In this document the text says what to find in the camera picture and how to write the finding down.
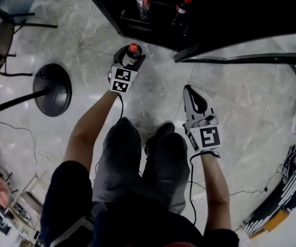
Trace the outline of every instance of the tile floor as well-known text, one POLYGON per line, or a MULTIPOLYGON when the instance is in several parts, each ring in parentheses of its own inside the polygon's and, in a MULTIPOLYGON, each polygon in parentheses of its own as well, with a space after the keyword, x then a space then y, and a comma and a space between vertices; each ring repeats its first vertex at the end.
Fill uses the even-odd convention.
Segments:
MULTIPOLYGON (((47 188, 53 170, 62 161, 69 135, 81 115, 108 89, 107 72, 113 54, 133 40, 119 36, 91 0, 35 0, 31 21, 58 24, 58 29, 25 27, 13 40, 8 58, 9 73, 37 72, 48 63, 58 63, 69 72, 73 96, 62 116, 44 116, 33 100, 0 113, 0 121, 29 132, 0 125, 0 164, 13 172, 13 183, 21 188, 33 176, 48 170, 42 186, 47 188)), ((213 98, 219 120, 223 123, 224 146, 220 149, 221 168, 230 193, 263 190, 269 178, 295 143, 290 133, 296 111, 296 76, 287 65, 217 65, 174 63, 174 52, 138 42, 147 58, 130 92, 124 99, 124 116, 139 129, 143 142, 154 129, 171 120, 184 135, 186 120, 182 89, 191 84, 213 98)), ((0 76, 0 103, 32 92, 33 78, 0 76)), ((93 166, 109 128, 118 120, 121 103, 116 101, 94 148, 93 166)), ((188 156, 194 154, 189 143, 188 156)), ((143 153, 141 171, 144 169, 143 153)), ((194 181, 204 185, 201 162, 194 161, 194 181)), ((268 184, 269 192, 240 193, 231 197, 233 228, 237 228, 276 186, 280 177, 268 184)), ((194 185, 193 199, 198 213, 196 226, 203 232, 207 218, 204 190, 194 185)), ((189 202, 189 190, 186 191, 189 202)), ((183 215, 193 220, 187 204, 183 215)))

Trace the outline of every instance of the stand base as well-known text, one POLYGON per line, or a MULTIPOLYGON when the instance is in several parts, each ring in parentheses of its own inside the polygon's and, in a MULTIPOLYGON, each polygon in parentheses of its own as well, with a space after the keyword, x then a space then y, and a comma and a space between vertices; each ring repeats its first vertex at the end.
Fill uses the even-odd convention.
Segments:
POLYGON ((35 98, 42 113, 50 117, 63 114, 71 101, 71 82, 65 69, 57 64, 43 66, 35 75, 33 92, 49 89, 49 94, 35 98))

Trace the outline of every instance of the short sleeve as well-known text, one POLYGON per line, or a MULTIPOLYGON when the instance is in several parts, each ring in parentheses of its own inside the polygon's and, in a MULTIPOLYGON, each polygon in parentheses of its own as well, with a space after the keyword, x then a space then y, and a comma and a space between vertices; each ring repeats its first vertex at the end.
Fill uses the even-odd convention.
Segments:
POLYGON ((227 229, 213 230, 205 233, 204 246, 238 247, 239 238, 236 232, 227 229))
POLYGON ((87 169, 75 161, 63 162, 53 173, 41 217, 45 246, 82 217, 90 215, 92 189, 87 169))

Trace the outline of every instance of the trousers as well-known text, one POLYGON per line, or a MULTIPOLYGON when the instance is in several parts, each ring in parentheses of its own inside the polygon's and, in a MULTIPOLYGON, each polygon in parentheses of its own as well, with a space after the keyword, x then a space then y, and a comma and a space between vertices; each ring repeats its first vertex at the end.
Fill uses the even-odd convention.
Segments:
POLYGON ((94 201, 115 202, 129 191, 158 202, 173 213, 186 206, 184 191, 189 178, 186 141, 178 133, 159 137, 150 148, 139 175, 141 138, 125 117, 108 132, 94 179, 94 201))

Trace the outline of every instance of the metal pole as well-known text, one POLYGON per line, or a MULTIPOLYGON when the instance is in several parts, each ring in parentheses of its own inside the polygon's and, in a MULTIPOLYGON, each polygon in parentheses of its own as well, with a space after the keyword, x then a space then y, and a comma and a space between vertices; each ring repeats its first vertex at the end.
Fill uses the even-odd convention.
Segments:
POLYGON ((50 92, 50 89, 45 88, 42 91, 35 92, 35 93, 32 93, 32 94, 28 94, 28 95, 25 95, 23 97, 20 97, 20 98, 11 100, 11 101, 4 102, 4 103, 0 104, 0 111, 8 109, 8 108, 10 108, 12 106, 15 106, 15 105, 17 105, 19 103, 22 103, 24 101, 31 100, 31 99, 34 99, 34 98, 49 94, 49 92, 50 92))

